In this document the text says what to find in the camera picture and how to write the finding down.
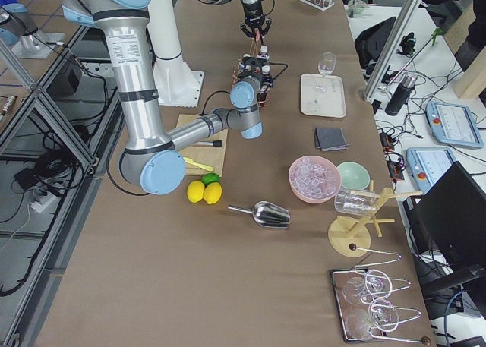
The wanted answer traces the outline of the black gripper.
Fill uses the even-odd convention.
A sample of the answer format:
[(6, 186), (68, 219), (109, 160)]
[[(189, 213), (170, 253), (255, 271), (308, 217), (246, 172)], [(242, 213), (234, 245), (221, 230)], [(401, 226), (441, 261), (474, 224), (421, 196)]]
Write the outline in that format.
[(246, 36), (266, 36), (270, 30), (272, 20), (265, 15), (248, 16), (240, 24), (241, 31)]
[(257, 96), (267, 96), (267, 94), (273, 88), (274, 79), (272, 75), (271, 82), (267, 83), (262, 81), (261, 67), (264, 65), (269, 65), (266, 59), (251, 56), (244, 56), (240, 63), (240, 80), (247, 77), (252, 77), (259, 81), (260, 89)]

